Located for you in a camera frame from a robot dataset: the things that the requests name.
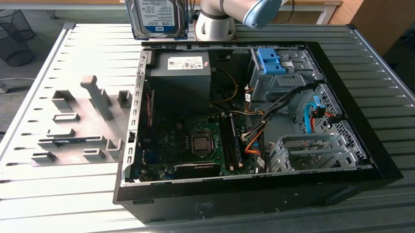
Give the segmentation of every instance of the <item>wooden cabinet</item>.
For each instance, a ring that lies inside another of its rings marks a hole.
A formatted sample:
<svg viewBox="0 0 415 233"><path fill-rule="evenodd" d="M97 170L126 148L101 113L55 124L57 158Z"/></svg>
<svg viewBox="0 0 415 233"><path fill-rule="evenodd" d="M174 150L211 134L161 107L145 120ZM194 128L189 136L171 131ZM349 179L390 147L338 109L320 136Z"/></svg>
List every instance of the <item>wooden cabinet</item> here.
<svg viewBox="0 0 415 233"><path fill-rule="evenodd" d="M381 55L415 21L415 0L344 0L330 24L354 24Z"/></svg>

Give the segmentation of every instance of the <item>metal slotted table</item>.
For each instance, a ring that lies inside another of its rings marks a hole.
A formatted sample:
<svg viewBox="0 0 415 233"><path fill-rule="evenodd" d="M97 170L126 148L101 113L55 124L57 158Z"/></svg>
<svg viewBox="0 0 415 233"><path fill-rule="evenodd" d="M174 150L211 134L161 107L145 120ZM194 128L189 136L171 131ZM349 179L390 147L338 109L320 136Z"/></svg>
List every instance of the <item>metal slotted table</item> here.
<svg viewBox="0 0 415 233"><path fill-rule="evenodd" d="M39 148L39 137L30 133L46 128L53 117L46 91L62 82L75 85L71 79L83 74L95 74L99 87L110 92L135 85L141 41L133 38L131 26L66 25L0 145L2 232L194 232L199 227L207 232L415 231L415 98L360 32L318 25L277 25L261 31L238 26L237 31L244 41L321 42L405 178L332 207L145 226L113 204L118 163L30 164Z"/></svg>

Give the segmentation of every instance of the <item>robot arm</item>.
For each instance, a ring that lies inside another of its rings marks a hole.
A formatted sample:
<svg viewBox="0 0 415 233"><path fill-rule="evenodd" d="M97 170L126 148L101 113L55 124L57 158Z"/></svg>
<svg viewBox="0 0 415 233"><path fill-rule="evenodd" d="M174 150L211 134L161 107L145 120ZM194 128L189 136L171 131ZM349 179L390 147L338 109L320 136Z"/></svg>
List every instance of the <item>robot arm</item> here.
<svg viewBox="0 0 415 233"><path fill-rule="evenodd" d="M265 27L288 1L203 0L202 14L195 29L198 39L205 41L233 40L236 37L233 18L254 29Z"/></svg>

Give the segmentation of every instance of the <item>black mesh bin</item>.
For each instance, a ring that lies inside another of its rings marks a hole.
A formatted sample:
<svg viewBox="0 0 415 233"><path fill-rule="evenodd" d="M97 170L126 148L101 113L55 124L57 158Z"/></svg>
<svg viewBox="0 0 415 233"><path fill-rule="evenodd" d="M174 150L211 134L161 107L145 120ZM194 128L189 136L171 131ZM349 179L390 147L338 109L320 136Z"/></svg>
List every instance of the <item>black mesh bin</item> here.
<svg viewBox="0 0 415 233"><path fill-rule="evenodd" d="M0 24L0 58L11 67L21 67L34 60L34 53L18 28L14 25L6 28Z"/></svg>
<svg viewBox="0 0 415 233"><path fill-rule="evenodd" d="M0 26L17 40L29 40L35 36L22 10L0 10Z"/></svg>

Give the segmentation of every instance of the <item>sticker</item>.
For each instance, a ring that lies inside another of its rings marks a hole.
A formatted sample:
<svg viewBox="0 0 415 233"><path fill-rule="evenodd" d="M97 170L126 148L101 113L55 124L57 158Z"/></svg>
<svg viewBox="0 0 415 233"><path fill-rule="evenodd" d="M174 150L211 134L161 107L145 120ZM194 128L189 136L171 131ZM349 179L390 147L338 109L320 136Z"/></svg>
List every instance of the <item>sticker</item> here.
<svg viewBox="0 0 415 233"><path fill-rule="evenodd" d="M203 59L202 57L170 57L169 60L169 70L178 69L203 69Z"/></svg>
<svg viewBox="0 0 415 233"><path fill-rule="evenodd" d="M246 93L246 102L252 102L252 94Z"/></svg>
<svg viewBox="0 0 415 233"><path fill-rule="evenodd" d="M59 141L55 141L55 143L70 143L71 141L69 140L59 140Z"/></svg>
<svg viewBox="0 0 415 233"><path fill-rule="evenodd" d="M175 9L170 0L139 0L139 7L143 26L175 26Z"/></svg>
<svg viewBox="0 0 415 233"><path fill-rule="evenodd" d="M258 164L261 165L261 167L265 168L265 166L266 166L266 161L265 161L261 157L258 157L257 162L258 162Z"/></svg>
<svg viewBox="0 0 415 233"><path fill-rule="evenodd" d="M284 67L294 67L293 62L282 62Z"/></svg>

